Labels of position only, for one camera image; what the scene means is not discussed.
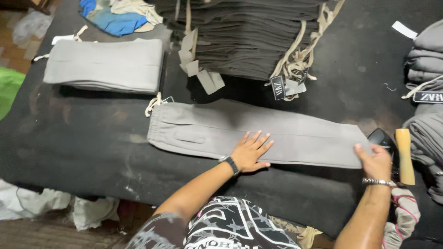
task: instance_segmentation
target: wooden handle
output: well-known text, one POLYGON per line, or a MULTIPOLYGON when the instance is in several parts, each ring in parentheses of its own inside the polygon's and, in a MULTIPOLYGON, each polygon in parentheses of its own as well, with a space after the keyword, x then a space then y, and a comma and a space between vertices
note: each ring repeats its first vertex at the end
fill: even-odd
POLYGON ((411 160, 411 134, 408 129, 396 129, 395 138, 400 153, 400 182, 415 185, 414 168, 411 160))

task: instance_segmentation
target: hand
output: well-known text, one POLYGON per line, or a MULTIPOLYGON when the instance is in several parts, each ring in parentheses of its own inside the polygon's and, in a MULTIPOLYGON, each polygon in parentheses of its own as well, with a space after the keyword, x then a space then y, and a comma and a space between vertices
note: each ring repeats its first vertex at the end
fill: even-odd
POLYGON ((370 156, 360 144, 354 146, 354 151, 363 163, 368 178, 391 180, 391 155, 380 145, 371 144, 373 154, 370 156))
POLYGON ((247 132, 242 137, 231 153, 231 158, 240 172, 254 172, 258 169, 271 166, 269 162, 257 162, 274 144, 274 141, 270 141, 263 145, 271 134, 268 133, 258 139, 261 134, 261 131, 258 131, 248 140, 249 134, 250 132, 247 132))

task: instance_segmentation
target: forearm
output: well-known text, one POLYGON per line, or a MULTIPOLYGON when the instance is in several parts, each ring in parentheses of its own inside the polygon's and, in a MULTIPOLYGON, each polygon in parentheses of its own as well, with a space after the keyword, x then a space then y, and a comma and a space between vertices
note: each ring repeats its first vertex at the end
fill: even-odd
POLYGON ((351 220, 338 236, 334 248, 380 249, 390 197, 390 187, 368 186, 351 220))
POLYGON ((194 214, 205 204, 224 183, 233 176, 229 163, 223 162, 188 182, 177 190, 154 214, 172 212, 189 222, 194 214))

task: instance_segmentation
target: person's left hand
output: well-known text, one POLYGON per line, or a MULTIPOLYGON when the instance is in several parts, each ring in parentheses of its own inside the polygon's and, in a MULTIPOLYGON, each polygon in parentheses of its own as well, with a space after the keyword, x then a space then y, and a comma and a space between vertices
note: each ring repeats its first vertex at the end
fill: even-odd
POLYGON ((269 162, 257 162, 274 144, 274 141, 270 141, 264 145, 271 135, 268 133, 258 139, 261 134, 261 131, 258 131, 248 140, 249 134, 250 132, 247 132, 242 137, 231 153, 231 158, 240 172, 254 172, 258 169, 271 166, 269 162))

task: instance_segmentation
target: black watch strap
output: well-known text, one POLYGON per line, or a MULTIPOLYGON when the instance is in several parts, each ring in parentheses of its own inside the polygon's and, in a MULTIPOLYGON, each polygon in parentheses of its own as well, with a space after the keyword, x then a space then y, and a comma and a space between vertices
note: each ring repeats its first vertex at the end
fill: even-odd
POLYGON ((232 158, 230 156, 226 157, 226 159, 224 161, 229 163, 229 165, 231 165, 231 168, 234 171, 234 176, 237 176, 240 174, 240 171, 238 170, 237 165, 235 165, 234 160, 232 160, 232 158))

